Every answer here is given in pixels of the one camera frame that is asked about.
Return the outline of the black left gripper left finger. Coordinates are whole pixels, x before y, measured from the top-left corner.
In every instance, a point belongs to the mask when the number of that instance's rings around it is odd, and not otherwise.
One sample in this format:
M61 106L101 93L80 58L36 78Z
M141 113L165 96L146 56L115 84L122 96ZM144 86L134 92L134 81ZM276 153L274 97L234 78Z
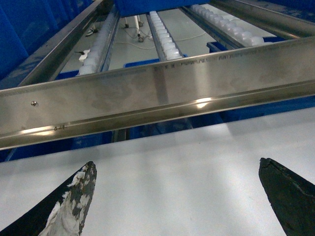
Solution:
M2 236L80 236L95 190L97 170L89 161L47 197L4 228Z

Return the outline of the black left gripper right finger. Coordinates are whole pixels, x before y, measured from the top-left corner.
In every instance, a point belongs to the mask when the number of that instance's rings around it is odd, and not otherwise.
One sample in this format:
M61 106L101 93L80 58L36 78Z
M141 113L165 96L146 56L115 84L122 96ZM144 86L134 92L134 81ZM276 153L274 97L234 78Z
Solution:
M287 236L315 234L315 185L271 158L261 158L260 182Z

